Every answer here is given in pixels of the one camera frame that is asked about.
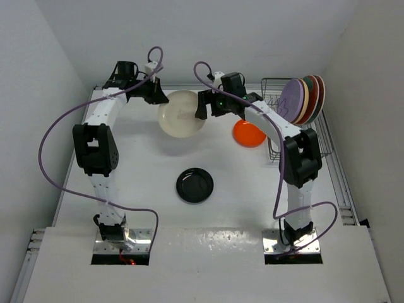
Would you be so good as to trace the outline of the lavender plastic plate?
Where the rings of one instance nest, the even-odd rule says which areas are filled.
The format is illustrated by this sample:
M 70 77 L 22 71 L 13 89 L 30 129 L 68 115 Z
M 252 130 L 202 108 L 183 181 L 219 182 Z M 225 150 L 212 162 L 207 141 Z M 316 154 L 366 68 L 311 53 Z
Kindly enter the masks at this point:
M 288 122 L 298 118 L 304 104 L 304 88 L 298 79 L 290 80 L 279 98 L 277 114 Z

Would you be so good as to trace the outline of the cream bear plate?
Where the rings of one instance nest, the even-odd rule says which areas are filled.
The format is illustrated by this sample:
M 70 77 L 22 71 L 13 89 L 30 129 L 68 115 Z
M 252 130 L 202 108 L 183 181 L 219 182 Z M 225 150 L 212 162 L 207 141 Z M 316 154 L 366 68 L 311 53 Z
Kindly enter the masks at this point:
M 205 120 L 195 117 L 198 95 L 191 90 L 177 90 L 168 94 L 169 102 L 158 107 L 161 129 L 174 138 L 188 138 L 196 134 Z

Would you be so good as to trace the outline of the dark green plate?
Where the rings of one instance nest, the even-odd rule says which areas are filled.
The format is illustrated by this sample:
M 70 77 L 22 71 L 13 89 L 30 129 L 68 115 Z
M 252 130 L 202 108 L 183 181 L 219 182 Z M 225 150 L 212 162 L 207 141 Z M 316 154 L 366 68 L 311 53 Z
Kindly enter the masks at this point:
M 306 124 L 308 120 L 313 116 L 314 110 L 319 100 L 319 83 L 314 75 L 307 75 L 303 78 L 308 87 L 309 103 L 306 112 L 301 120 L 301 123 Z

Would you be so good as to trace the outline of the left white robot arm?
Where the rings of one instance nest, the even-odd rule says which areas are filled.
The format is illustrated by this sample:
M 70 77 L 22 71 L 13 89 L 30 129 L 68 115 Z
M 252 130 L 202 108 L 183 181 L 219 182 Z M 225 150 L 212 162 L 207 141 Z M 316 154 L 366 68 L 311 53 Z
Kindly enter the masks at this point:
M 129 61 L 117 62 L 113 73 L 102 88 L 102 99 L 83 124 L 73 127 L 73 142 L 78 166 L 89 177 L 98 201 L 94 221 L 104 242 L 120 251 L 135 245 L 130 236 L 125 211 L 116 207 L 117 186 L 114 171 L 119 152 L 112 134 L 119 112 L 132 97 L 140 97 L 149 104 L 166 104 L 156 73 L 162 66 L 156 61 L 145 64 L 145 78 L 138 79 L 137 65 Z

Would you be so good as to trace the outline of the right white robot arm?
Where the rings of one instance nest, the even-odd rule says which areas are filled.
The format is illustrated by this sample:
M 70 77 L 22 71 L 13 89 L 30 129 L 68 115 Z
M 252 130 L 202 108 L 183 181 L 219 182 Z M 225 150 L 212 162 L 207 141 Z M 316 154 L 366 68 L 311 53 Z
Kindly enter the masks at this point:
M 322 167 L 318 136 L 313 129 L 294 126 L 275 112 L 256 93 L 247 93 L 238 72 L 209 72 L 207 90 L 198 93 L 197 117 L 205 117 L 206 105 L 213 116 L 232 113 L 256 126 L 280 151 L 279 186 L 287 185 L 287 212 L 273 218 L 283 220 L 282 239 L 293 246 L 313 230 L 311 195 Z

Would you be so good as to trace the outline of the black plate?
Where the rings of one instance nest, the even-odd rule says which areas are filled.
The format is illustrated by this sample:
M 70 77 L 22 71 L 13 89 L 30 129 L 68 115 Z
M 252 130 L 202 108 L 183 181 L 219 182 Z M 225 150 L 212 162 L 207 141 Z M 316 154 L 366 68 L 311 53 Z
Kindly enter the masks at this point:
M 211 196 L 214 182 L 211 174 L 205 169 L 193 167 L 186 169 L 178 176 L 175 189 L 183 201 L 195 205 Z

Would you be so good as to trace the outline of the peach beige plate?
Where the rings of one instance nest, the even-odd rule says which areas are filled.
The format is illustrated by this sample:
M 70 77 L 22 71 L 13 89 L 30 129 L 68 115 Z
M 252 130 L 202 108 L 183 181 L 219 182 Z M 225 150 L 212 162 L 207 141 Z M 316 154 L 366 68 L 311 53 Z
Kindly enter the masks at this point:
M 306 113 L 307 106 L 309 104 L 309 89 L 308 89 L 308 86 L 307 86 L 306 82 L 302 78 L 299 78 L 298 80 L 299 80 L 300 84 L 303 87 L 304 96 L 303 96 L 302 107 L 300 109 L 298 117 L 294 121 L 294 124 L 298 124 L 300 122 L 300 120 L 303 118 L 304 114 Z

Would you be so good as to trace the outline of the orange plate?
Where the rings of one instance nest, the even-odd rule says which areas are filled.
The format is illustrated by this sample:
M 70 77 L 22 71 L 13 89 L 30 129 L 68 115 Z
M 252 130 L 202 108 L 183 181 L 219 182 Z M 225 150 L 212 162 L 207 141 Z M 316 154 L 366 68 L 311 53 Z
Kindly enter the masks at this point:
M 264 132 L 243 119 L 238 120 L 234 124 L 232 135 L 238 144 L 248 148 L 257 147 L 266 139 Z

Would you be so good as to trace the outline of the red teal flower plate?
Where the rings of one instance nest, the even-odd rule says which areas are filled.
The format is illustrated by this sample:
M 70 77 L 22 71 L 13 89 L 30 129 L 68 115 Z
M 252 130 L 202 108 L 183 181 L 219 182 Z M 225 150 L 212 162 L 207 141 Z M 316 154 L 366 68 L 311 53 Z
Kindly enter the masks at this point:
M 324 106 L 324 101 L 325 101 L 325 93 L 326 93 L 326 87 L 324 84 L 324 80 L 322 79 L 322 77 L 318 76 L 318 75 L 314 75 L 315 79 L 317 80 L 318 84 L 319 84 L 319 99 L 316 105 L 316 108 L 314 110 L 313 115 L 311 116 L 311 118 L 308 120 L 308 123 L 312 123 L 314 122 L 318 116 L 320 115 L 323 106 Z

